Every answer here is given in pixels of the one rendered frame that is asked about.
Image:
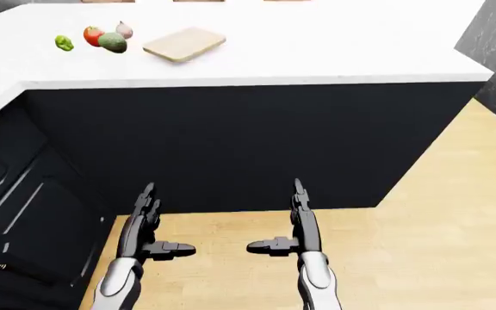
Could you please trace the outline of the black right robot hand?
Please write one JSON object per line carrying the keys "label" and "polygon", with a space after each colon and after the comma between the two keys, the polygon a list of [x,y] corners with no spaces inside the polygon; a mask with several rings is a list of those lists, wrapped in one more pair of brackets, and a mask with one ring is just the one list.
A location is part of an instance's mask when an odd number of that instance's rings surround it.
{"label": "black right robot hand", "polygon": [[322,252],[319,225],[315,213],[309,207],[309,195],[301,180],[294,180],[294,193],[291,198],[290,222],[293,226],[292,238],[274,237],[273,239],[251,242],[246,250],[253,254],[287,257],[290,253],[301,255],[303,252]]}

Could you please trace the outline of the wooden cutting board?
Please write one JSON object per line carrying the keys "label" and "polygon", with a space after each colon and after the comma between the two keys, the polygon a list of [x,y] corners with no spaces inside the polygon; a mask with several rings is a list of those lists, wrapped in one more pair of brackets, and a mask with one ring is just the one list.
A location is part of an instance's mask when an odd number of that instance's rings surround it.
{"label": "wooden cutting board", "polygon": [[173,63],[195,59],[226,42],[226,36],[201,28],[185,28],[151,40],[142,48],[153,56]]}

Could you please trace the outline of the black kitchen island cabinet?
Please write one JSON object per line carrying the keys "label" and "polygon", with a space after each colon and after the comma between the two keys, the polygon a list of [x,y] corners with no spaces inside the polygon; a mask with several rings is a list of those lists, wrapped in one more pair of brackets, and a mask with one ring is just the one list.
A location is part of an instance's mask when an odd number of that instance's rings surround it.
{"label": "black kitchen island cabinet", "polygon": [[155,183],[168,213],[372,208],[479,82],[30,90],[24,106],[118,214]]}

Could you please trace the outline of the green bell pepper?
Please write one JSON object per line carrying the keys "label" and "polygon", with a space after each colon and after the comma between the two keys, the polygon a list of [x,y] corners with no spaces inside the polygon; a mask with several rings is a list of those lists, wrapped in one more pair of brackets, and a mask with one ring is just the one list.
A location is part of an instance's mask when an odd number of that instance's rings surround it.
{"label": "green bell pepper", "polygon": [[55,46],[60,48],[62,51],[72,51],[74,46],[71,39],[65,35],[57,35],[54,39]]}

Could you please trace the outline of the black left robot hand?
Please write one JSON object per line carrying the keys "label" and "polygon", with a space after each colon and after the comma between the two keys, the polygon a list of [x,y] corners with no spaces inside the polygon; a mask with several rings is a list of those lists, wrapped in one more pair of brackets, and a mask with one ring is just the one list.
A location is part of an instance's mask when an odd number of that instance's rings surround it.
{"label": "black left robot hand", "polygon": [[134,203],[118,242],[116,257],[135,258],[141,265],[146,260],[167,261],[195,255],[193,245],[156,240],[160,224],[161,201],[156,198],[154,183],[148,183]]}

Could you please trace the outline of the green avocado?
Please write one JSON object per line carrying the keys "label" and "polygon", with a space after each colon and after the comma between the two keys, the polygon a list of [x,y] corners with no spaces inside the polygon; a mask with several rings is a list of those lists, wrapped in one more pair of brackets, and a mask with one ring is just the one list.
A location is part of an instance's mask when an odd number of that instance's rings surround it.
{"label": "green avocado", "polygon": [[118,33],[105,33],[97,41],[100,47],[113,53],[124,53],[127,50],[126,39]]}

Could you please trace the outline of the black drawer cabinet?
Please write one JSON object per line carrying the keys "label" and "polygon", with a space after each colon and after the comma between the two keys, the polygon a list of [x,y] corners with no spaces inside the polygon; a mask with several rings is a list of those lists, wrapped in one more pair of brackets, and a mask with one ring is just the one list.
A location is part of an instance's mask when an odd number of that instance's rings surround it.
{"label": "black drawer cabinet", "polygon": [[23,97],[0,110],[0,310],[78,310],[114,219]]}

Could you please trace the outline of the red tomato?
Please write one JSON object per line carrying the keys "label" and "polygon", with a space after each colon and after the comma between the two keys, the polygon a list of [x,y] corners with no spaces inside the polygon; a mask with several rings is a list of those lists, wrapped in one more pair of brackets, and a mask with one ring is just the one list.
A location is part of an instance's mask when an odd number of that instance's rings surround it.
{"label": "red tomato", "polygon": [[89,43],[93,47],[100,46],[98,39],[104,34],[105,32],[103,30],[93,26],[89,26],[85,28],[83,32],[84,39],[86,40],[87,43]]}

